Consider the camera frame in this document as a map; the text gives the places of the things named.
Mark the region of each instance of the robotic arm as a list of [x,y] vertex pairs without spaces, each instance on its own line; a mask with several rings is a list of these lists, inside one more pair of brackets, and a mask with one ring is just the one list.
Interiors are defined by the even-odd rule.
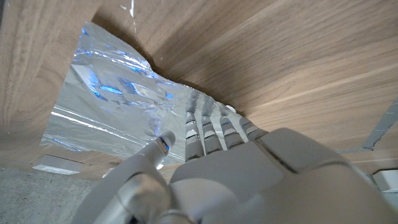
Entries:
[[[398,213],[346,159],[293,130],[221,117],[223,150],[208,116],[205,150],[186,115],[186,163],[167,184],[156,167],[170,131],[109,173],[73,223],[397,223]],[[244,142],[236,128],[242,128]]]

